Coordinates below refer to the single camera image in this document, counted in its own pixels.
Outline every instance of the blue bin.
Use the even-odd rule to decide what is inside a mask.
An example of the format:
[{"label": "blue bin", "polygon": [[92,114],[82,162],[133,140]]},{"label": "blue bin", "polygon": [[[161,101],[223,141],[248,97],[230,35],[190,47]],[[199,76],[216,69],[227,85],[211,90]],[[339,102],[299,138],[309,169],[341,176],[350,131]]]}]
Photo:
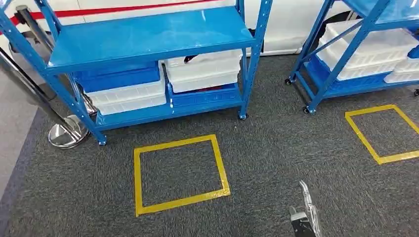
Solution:
[{"label": "blue bin", "polygon": [[[317,83],[320,83],[320,85],[318,86],[322,86],[323,83],[326,82],[327,76],[331,73],[329,67],[327,66],[325,62],[323,62],[319,57],[317,57],[317,55],[311,58],[310,64],[311,64],[310,65],[311,68],[315,69],[318,74],[324,75],[323,77],[321,77],[322,81],[317,82]],[[342,90],[346,88],[362,88],[368,85],[380,84],[382,83],[383,78],[390,73],[391,72],[387,72],[387,73],[381,73],[381,74],[376,74],[376,75],[371,75],[371,76],[366,76],[366,77],[361,77],[361,78],[348,79],[348,80],[341,80],[341,81],[335,80],[330,85],[329,91]]]},{"label": "blue bin", "polygon": [[236,100],[240,97],[237,83],[222,85],[220,89],[195,90],[181,93],[174,93],[171,84],[168,83],[168,92],[175,107]]},{"label": "blue bin", "polygon": [[150,83],[160,80],[159,63],[124,65],[96,71],[80,72],[76,75],[85,92]]}]

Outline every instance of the stainless steel pole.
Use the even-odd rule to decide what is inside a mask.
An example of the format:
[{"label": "stainless steel pole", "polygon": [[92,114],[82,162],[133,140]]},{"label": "stainless steel pole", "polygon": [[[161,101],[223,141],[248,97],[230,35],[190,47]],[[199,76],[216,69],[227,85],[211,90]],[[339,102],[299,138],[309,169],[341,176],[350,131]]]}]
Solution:
[{"label": "stainless steel pole", "polygon": [[54,42],[51,41],[46,32],[38,25],[36,20],[31,16],[28,6],[20,5],[16,7],[16,11],[22,16],[22,20],[28,25],[29,29],[34,33],[37,40],[45,46],[45,48],[52,53],[54,49]]},{"label": "stainless steel pole", "polygon": [[48,103],[48,98],[39,90],[39,87],[2,48],[0,48],[0,70],[57,123],[48,134],[48,140],[53,146],[69,149],[78,145],[89,134],[89,130],[77,116],[70,115],[62,118]]},{"label": "stainless steel pole", "polygon": [[[26,5],[20,5],[16,7],[16,11],[18,12],[18,15],[21,17],[20,21],[23,23],[26,23],[31,29],[31,31],[34,33],[36,39],[48,50],[48,52],[51,54],[55,43],[50,40],[47,33],[42,29],[42,27],[37,23],[37,21],[32,17],[31,13],[29,12],[28,6]],[[69,79],[68,75],[61,74],[59,77],[63,79]],[[84,104],[87,109],[87,113],[89,115],[93,115],[97,112],[97,109],[93,106],[90,98],[86,96],[83,92],[81,92]]]}]

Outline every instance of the metal shelf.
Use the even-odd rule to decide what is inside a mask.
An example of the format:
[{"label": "metal shelf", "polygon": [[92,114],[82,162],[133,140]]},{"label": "metal shelf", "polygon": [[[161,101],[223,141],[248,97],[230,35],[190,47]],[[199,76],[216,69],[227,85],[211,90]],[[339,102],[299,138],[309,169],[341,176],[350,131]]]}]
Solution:
[{"label": "metal shelf", "polygon": [[[317,56],[313,57],[310,62],[304,63],[304,65],[314,84],[318,89],[321,88],[330,75],[330,70],[327,65]],[[354,95],[419,83],[419,81],[386,83],[384,78],[389,74],[390,73],[382,73],[369,77],[355,78],[343,81],[338,81],[336,79],[330,85],[329,90],[324,94],[323,97],[326,99],[346,95]]]},{"label": "metal shelf", "polygon": [[[297,79],[300,80],[301,85],[311,98],[311,101],[307,104],[307,110],[310,113],[316,112],[318,104],[326,98],[419,84],[419,80],[386,83],[384,78],[390,74],[390,72],[364,78],[344,81],[337,80],[337,76],[369,32],[394,28],[410,28],[412,26],[416,26],[417,28],[417,26],[419,26],[419,3],[417,3],[416,0],[343,0],[349,7],[362,16],[363,20],[332,39],[330,42],[313,52],[310,52],[310,48],[334,1],[335,0],[325,0],[319,15],[317,16],[316,22],[311,29],[310,35],[303,46],[301,54],[297,59],[297,63],[287,79],[287,83],[293,83]],[[343,53],[336,66],[330,71],[329,67],[316,56],[316,53],[357,28],[359,28],[359,30],[354,39]],[[411,53],[418,53],[418,51],[419,47],[416,47]],[[300,70],[303,67],[307,69],[309,76],[317,86],[318,90],[316,93],[313,92],[301,75]]]},{"label": "metal shelf", "polygon": [[233,6],[84,23],[62,27],[47,70],[91,70],[251,47],[254,41]]},{"label": "metal shelf", "polygon": [[[343,0],[361,17],[367,17],[377,0]],[[415,0],[390,0],[379,19],[375,30],[410,27],[419,23],[419,2]]]},{"label": "metal shelf", "polygon": [[[231,107],[240,107],[239,118],[246,118],[272,0],[261,1],[254,36],[244,22],[244,0],[237,0],[235,6],[69,26],[61,25],[46,0],[34,2],[43,13],[55,39],[47,64],[16,29],[4,10],[0,10],[0,31],[38,71],[71,112],[86,125],[100,145],[107,142],[101,131],[123,126]],[[249,64],[246,59],[248,47],[251,48]],[[243,53],[243,89],[242,93],[237,89],[237,96],[229,101],[176,107],[166,93],[168,103],[164,105],[106,116],[99,113],[94,122],[87,113],[82,93],[74,78],[76,72],[239,48]],[[62,73],[68,75],[73,93],[69,93],[57,79]]]},{"label": "metal shelf", "polygon": [[173,107],[170,103],[166,103],[160,106],[149,107],[145,109],[127,111],[123,113],[101,115],[98,114],[96,117],[96,125],[99,130],[109,130],[119,127],[131,126],[141,123],[147,123],[152,121],[172,119],[176,117],[182,117],[186,115],[193,115],[199,113],[205,113],[209,111],[222,110],[232,107],[241,106],[243,100],[241,96],[237,96],[236,100],[229,100],[226,102],[213,102],[205,104],[196,104],[191,106],[180,106]]}]

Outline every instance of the white plastic crate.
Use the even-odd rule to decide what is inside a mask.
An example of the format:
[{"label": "white plastic crate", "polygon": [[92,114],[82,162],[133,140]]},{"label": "white plastic crate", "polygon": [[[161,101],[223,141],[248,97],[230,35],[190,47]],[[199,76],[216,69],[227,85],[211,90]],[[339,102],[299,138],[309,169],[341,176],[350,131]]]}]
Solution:
[{"label": "white plastic crate", "polygon": [[398,72],[419,72],[419,58],[407,57],[398,63],[394,70]]},{"label": "white plastic crate", "polygon": [[[321,40],[323,43],[329,42],[360,20],[361,19],[327,24],[326,32]],[[335,55],[340,58],[358,30],[359,28],[329,45],[329,50],[333,51]],[[351,68],[364,67],[371,64],[402,60],[406,58],[409,51],[416,47],[418,43],[419,42],[404,29],[370,32],[347,62],[346,66]],[[336,63],[328,64],[331,69],[333,69],[335,65]]]},{"label": "white plastic crate", "polygon": [[238,70],[231,72],[221,73],[218,75],[211,75],[199,78],[190,78],[184,80],[171,80],[170,84],[173,88],[174,93],[180,93],[190,90],[198,90],[202,88],[209,88],[214,86],[220,86],[225,84],[231,84],[237,82]]},{"label": "white plastic crate", "polygon": [[[323,44],[324,44],[323,40],[320,39],[319,45],[322,46]],[[328,66],[336,65],[337,61],[340,58],[335,54],[335,52],[331,51],[328,47],[318,52],[317,56],[322,61],[324,61]],[[337,79],[348,80],[348,79],[371,76],[371,75],[380,74],[380,73],[391,72],[394,70],[394,68],[399,62],[401,62],[401,60],[388,61],[388,62],[377,63],[377,64],[368,64],[367,66],[363,66],[363,67],[351,67],[349,65],[346,65],[342,69],[340,74],[337,76]]]},{"label": "white plastic crate", "polygon": [[190,79],[200,80],[199,78],[202,77],[216,76],[231,71],[238,73],[241,58],[242,51],[240,49],[228,50],[199,54],[186,64],[184,63],[185,57],[172,58],[166,60],[165,65],[170,82],[176,83]]},{"label": "white plastic crate", "polygon": [[140,85],[87,93],[102,115],[116,114],[165,104],[166,83],[161,65],[160,80]]},{"label": "white plastic crate", "polygon": [[130,85],[124,87],[113,88],[109,90],[100,90],[86,93],[93,102],[93,104],[115,103],[120,101],[128,101],[147,97],[155,94],[165,93],[165,78],[163,68],[159,66],[160,80],[150,83],[143,83],[138,85]]},{"label": "white plastic crate", "polygon": [[131,110],[139,110],[152,106],[163,105],[166,103],[166,95],[154,94],[147,97],[140,97],[116,103],[94,104],[102,115],[116,114]]},{"label": "white plastic crate", "polygon": [[419,72],[398,72],[393,71],[384,78],[386,83],[405,82],[419,80]]}]

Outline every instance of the yellow tape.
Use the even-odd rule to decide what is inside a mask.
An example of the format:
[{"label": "yellow tape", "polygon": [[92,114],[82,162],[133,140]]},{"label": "yellow tape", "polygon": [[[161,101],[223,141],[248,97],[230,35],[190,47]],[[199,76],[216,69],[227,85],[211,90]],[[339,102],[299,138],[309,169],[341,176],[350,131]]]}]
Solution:
[{"label": "yellow tape", "polygon": [[[143,206],[142,203],[142,192],[141,192],[141,166],[140,166],[140,154],[144,152],[151,152],[156,150],[162,150],[172,147],[179,147],[183,145],[204,142],[204,141],[211,141],[212,149],[214,151],[215,161],[217,164],[218,172],[221,179],[222,189],[217,191],[212,191],[205,194],[195,195],[192,197],[186,197],[178,200],[168,201],[160,204],[155,204],[151,206]],[[201,201],[206,201],[222,196],[230,195],[230,187],[227,181],[227,175],[224,169],[224,165],[221,159],[221,152],[218,147],[217,137],[212,135],[195,137],[180,141],[162,143],[153,146],[141,147],[134,149],[134,187],[135,187],[135,214],[138,217],[141,214],[145,213],[153,213],[158,211],[163,211],[167,209],[172,209],[179,206],[185,206]]]},{"label": "yellow tape", "polygon": [[367,109],[355,110],[355,111],[350,111],[350,112],[345,113],[345,118],[348,121],[349,125],[355,131],[356,135],[362,141],[364,146],[367,147],[368,151],[373,156],[373,158],[377,161],[378,164],[384,164],[384,163],[419,157],[419,151],[380,157],[351,118],[351,116],[369,114],[369,113],[391,110],[391,109],[394,109],[410,125],[410,127],[412,127],[416,131],[416,133],[419,134],[419,128],[416,126],[416,124],[409,117],[407,117],[407,115],[403,111],[401,111],[399,107],[397,107],[396,105],[383,105],[383,106],[371,107]]},{"label": "yellow tape", "polygon": [[186,197],[186,198],[182,198],[182,199],[178,199],[174,201],[168,201],[168,202],[164,202],[160,204],[146,206],[140,209],[140,212],[138,213],[138,215],[164,211],[164,210],[172,209],[175,207],[190,205],[190,204],[198,203],[201,201],[207,201],[210,199],[214,199],[214,198],[218,198],[222,196],[228,196],[228,195],[230,195],[230,190],[227,191],[227,190],[222,189],[222,190],[212,191],[206,194],[199,194],[192,197]]},{"label": "yellow tape", "polygon": [[355,122],[352,120],[351,116],[348,114],[345,115],[346,120],[348,121],[349,125],[351,125],[352,129],[355,131],[356,135],[359,137],[362,143],[364,143],[364,146],[367,147],[368,151],[371,153],[373,158],[379,163],[379,155],[374,150],[374,148],[371,146],[371,144],[368,142],[368,140],[365,138],[365,136],[362,134],[361,130],[359,130],[358,126],[355,124]]},{"label": "yellow tape", "polygon": [[141,165],[140,165],[140,150],[134,149],[134,189],[135,189],[135,213],[141,211],[140,207],[143,206],[142,193],[141,193]]}]

